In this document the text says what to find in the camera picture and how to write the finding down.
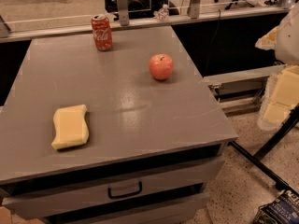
soda can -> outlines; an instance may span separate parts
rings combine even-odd
[[[109,19],[100,14],[92,18],[93,39],[98,50],[109,50],[112,48],[112,34]]]

concrete floor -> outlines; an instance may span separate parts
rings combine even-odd
[[[175,0],[174,3],[184,5],[188,1]],[[223,9],[228,1],[214,4],[213,0],[202,0],[201,12]],[[15,32],[89,24],[91,16],[98,13],[105,13],[104,0],[0,0],[0,14]],[[273,134],[258,128],[258,116],[258,113],[250,113],[228,118],[239,134],[237,142],[251,154]],[[299,130],[295,128],[263,159],[265,165],[296,190],[299,190],[298,148]],[[218,177],[206,187],[210,202],[184,224],[251,223],[258,207],[273,202],[278,196],[274,181],[232,147],[224,150],[224,158],[225,164]],[[34,221],[24,222],[0,208],[0,223],[29,224]]]

drawer front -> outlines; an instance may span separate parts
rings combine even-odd
[[[206,183],[216,177],[223,164],[222,156],[184,162],[179,167],[165,166],[9,197],[3,200],[3,206],[24,219],[48,217],[164,190]]]
[[[112,215],[75,220],[67,224],[175,224],[193,218],[197,210],[206,207],[208,199],[209,194],[204,192]]]

apple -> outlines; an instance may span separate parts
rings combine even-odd
[[[149,71],[158,80],[169,78],[174,70],[174,63],[167,54],[153,55],[149,60]]]

black table leg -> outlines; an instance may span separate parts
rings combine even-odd
[[[276,182],[276,188],[278,190],[288,189],[291,190],[293,193],[297,192],[292,189],[288,183],[286,183],[281,177],[279,177],[277,174],[275,174],[271,169],[266,167],[264,164],[262,164],[258,159],[256,159],[254,156],[252,156],[250,153],[248,153],[242,146],[240,146],[237,142],[233,141],[228,144],[229,146],[232,146],[234,149],[236,149],[239,153],[241,153],[245,158],[247,158],[251,163],[253,163],[255,166],[257,166],[262,172],[264,172],[266,175],[268,175],[271,179],[273,179]]]
[[[298,123],[298,121],[299,105],[291,111],[290,116],[281,128],[254,154],[254,157],[261,160]]]

